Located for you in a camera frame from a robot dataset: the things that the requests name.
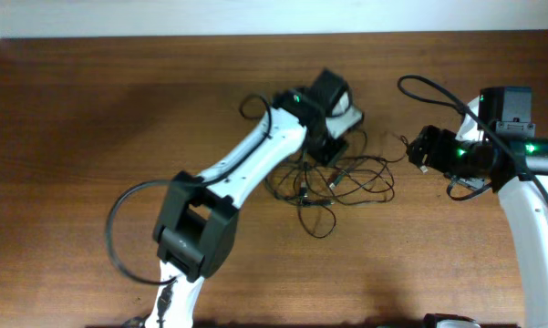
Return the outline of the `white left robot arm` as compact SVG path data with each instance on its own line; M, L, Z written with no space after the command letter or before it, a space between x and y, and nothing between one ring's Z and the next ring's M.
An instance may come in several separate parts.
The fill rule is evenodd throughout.
M255 187L283 160L303 149L328 166L346 150L338 122L352 106L348 83L328 69L309 87L288 89L266 103L255 129L225 158L196 176L171 181L152 232L160 275L147 327L190 327L205 279L222 266L234 244L239 211Z

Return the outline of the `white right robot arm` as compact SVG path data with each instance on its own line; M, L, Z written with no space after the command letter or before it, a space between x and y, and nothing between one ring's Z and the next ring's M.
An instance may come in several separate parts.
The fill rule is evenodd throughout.
M548 138L536 138L528 87L487 87L458 132L424 127L408 159L472 193L491 190L509 222L525 296L525 324L548 327Z

